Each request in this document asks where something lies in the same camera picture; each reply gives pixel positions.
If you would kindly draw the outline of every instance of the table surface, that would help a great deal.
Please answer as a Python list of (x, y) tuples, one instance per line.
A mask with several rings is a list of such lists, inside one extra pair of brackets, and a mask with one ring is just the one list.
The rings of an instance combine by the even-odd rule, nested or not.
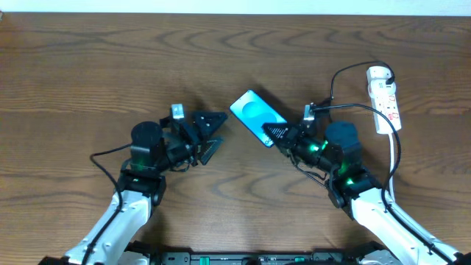
[[(0, 23), (0, 263), (62, 256), (93, 227), (113, 186), (88, 160), (130, 142), (141, 121), (226, 111), (247, 89), (288, 120), (329, 94), (340, 68), (385, 60), (403, 122), (398, 203), (471, 250), (471, 18), (166, 14), (5, 14)], [(336, 80), (335, 103), (370, 104), (366, 71)], [(354, 122), (384, 179), (389, 143), (372, 114)], [(193, 250), (312, 250), (376, 239), (336, 210), (275, 148), (229, 116), (207, 166), (168, 173), (136, 239)], [(113, 174), (129, 152), (99, 160)]]

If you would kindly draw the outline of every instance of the black wire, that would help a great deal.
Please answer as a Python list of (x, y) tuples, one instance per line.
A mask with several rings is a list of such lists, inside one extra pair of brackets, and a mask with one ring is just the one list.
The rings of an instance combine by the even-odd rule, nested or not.
[(115, 217), (118, 215), (118, 213), (123, 208), (123, 196), (121, 195), (121, 191), (119, 190), (118, 183), (113, 178), (113, 176), (108, 172), (108, 170), (106, 170), (102, 165), (100, 165), (100, 163), (96, 162), (94, 157), (100, 156), (100, 155), (107, 155), (107, 154), (110, 154), (112, 152), (123, 150), (124, 148), (127, 148), (129, 146), (131, 146), (131, 144), (126, 144), (126, 145), (123, 145), (121, 147), (109, 150), (109, 151), (97, 152), (97, 153), (94, 153), (94, 154), (90, 155), (91, 162), (94, 163), (95, 166), (98, 166), (98, 168), (101, 169), (107, 175), (107, 177), (111, 180), (111, 182), (115, 186), (115, 190), (118, 193), (118, 206), (116, 207), (116, 210), (113, 213), (113, 215), (108, 219), (108, 221), (103, 225), (102, 229), (100, 229), (100, 231), (98, 231), (98, 233), (95, 235), (93, 240), (87, 246), (87, 250), (85, 251), (85, 254), (84, 254), (83, 259), (82, 259), (82, 264), (83, 265), (86, 265), (86, 263), (88, 261), (88, 257), (92, 253), (92, 251), (93, 251), (98, 239), (100, 238), (100, 236), (103, 234), (103, 232), (106, 230), (106, 228), (111, 224), (111, 222), (115, 219)]
[(382, 114), (379, 110), (376, 110), (372, 107), (368, 107), (366, 105), (362, 104), (342, 104), (342, 105), (334, 105), (334, 106), (328, 106), (328, 107), (318, 107), (313, 109), (313, 111), (321, 111), (321, 110), (331, 110), (331, 109), (336, 109), (336, 108), (343, 108), (343, 107), (362, 107), (363, 109), (370, 110), (374, 113), (377, 113), (381, 118), (383, 118), (385, 121), (388, 122), (388, 125), (391, 127), (392, 132), (394, 133), (394, 137), (396, 138), (396, 145), (397, 145), (397, 158), (396, 162), (394, 163), (394, 167), (392, 168), (391, 172), (389, 172), (388, 177), (386, 178), (386, 181), (384, 182), (383, 187), (381, 188), (381, 199), (383, 200), (383, 204), (385, 205), (385, 212), (389, 211), (391, 215), (399, 222), (410, 234), (415, 236), (419, 241), (421, 241), (430, 251), (433, 251), (436, 253), (441, 259), (446, 261), (448, 264), (453, 264), (453, 261), (448, 258), (444, 253), (442, 253), (440, 250), (438, 250), (433, 243), (429, 243), (427, 239), (421, 237), (420, 234), (418, 234), (414, 229), (409, 227), (395, 212), (394, 209), (391, 207), (391, 205), (386, 201), (386, 189), (389, 186), (389, 180), (391, 177), (394, 175), (396, 172), (397, 167), (399, 166), (400, 163), (400, 156), (401, 156), (401, 145), (400, 145), (400, 139), (399, 135), (397, 134), (396, 129), (394, 128), (394, 125), (390, 122), (390, 120)]
[(362, 63), (356, 63), (354, 65), (351, 65), (351, 66), (347, 66), (347, 67), (344, 67), (340, 70), (338, 70), (332, 77), (332, 81), (330, 82), (330, 102), (332, 102), (333, 100), (333, 82), (335, 81), (336, 77), (338, 74), (340, 74), (341, 72), (345, 71), (345, 70), (348, 70), (350, 68), (353, 68), (353, 67), (356, 67), (356, 66), (362, 66), (362, 65), (366, 65), (366, 64), (373, 64), (373, 63), (379, 63), (385, 67), (387, 67), (390, 71), (391, 71), (391, 77), (387, 79), (386, 81), (386, 84), (387, 85), (391, 85), (393, 82), (394, 82), (394, 78), (395, 78), (395, 75), (394, 75), (394, 72), (392, 70), (392, 68), (385, 62), (383, 62), (382, 60), (375, 60), (375, 61), (369, 61), (369, 62), (362, 62)]
[[(324, 106), (324, 105), (331, 106), (332, 105), (332, 101), (333, 101), (333, 83), (334, 83), (337, 75), (339, 75), (341, 72), (343, 72), (345, 70), (348, 70), (350, 68), (353, 68), (353, 67), (356, 67), (356, 66), (363, 66), (363, 65), (367, 65), (367, 64), (373, 64), (373, 63), (381, 64), (381, 65), (387, 67), (391, 71), (391, 77), (388, 78), (387, 81), (386, 81), (387, 85), (391, 85), (394, 82), (395, 75), (394, 75), (394, 72), (393, 72), (392, 68), (387, 63), (383, 62), (382, 60), (374, 60), (374, 61), (369, 61), (369, 62), (356, 63), (356, 64), (353, 64), (351, 66), (347, 66), (347, 67), (344, 67), (344, 68), (338, 70), (333, 75), (332, 81), (330, 82), (330, 98), (324, 99), (324, 101), (322, 101), (320, 104), (318, 104), (318, 106)], [(329, 118), (329, 122), (331, 123), (332, 122), (332, 116), (330, 115), (330, 112), (329, 112), (328, 118)]]
[(327, 188), (324, 184), (322, 184), (320, 181), (318, 181), (315, 177), (313, 177), (312, 175), (320, 178), (321, 176), (319, 174), (317, 174), (316, 172), (306, 172), (304, 170), (302, 170), (297, 164), (296, 162), (294, 161), (294, 158), (293, 158), (293, 155), (289, 155), (289, 159), (291, 160), (291, 163), (293, 164), (294, 168), (297, 169), (299, 172), (303, 173), (306, 177), (309, 177), (310, 179), (314, 180), (319, 186), (323, 187), (323, 188)]
[(339, 170), (340, 166), (339, 165), (333, 165), (332, 168), (330, 169), (330, 176), (329, 176), (329, 189), (332, 190), (333, 187), (333, 175), (336, 170)]

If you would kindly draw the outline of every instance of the smartphone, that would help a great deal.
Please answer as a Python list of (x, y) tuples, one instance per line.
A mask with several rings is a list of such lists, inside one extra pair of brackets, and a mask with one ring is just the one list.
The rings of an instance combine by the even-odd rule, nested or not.
[(273, 141), (263, 132), (263, 124), (286, 123), (280, 114), (252, 90), (237, 99), (229, 109), (268, 148), (273, 146)]

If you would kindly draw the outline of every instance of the white cable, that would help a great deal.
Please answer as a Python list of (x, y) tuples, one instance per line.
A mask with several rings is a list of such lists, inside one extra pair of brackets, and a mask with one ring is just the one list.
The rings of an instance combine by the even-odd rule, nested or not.
[[(390, 155), (391, 165), (389, 166), (389, 172), (391, 172), (392, 169), (394, 168), (394, 140), (392, 139), (392, 133), (389, 133), (388, 136), (389, 136), (389, 149), (391, 150), (391, 155)], [(391, 178), (389, 179), (389, 193), (391, 194), (391, 199), (395, 202), (396, 198), (394, 197), (394, 186), (392, 185), (393, 177), (394, 176), (391, 176)]]

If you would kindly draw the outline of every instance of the power strip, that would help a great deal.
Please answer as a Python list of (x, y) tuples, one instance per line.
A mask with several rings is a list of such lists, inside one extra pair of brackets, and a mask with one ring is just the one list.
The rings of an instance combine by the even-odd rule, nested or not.
[[(383, 66), (372, 66), (366, 71), (368, 79), (368, 94), (371, 98), (372, 107), (384, 114), (392, 123), (396, 131), (401, 129), (399, 109), (396, 101), (396, 83), (387, 85), (386, 81), (392, 75), (391, 71)], [(373, 113), (375, 118), (376, 132), (379, 134), (391, 134), (392, 129), (389, 124), (377, 113)]]

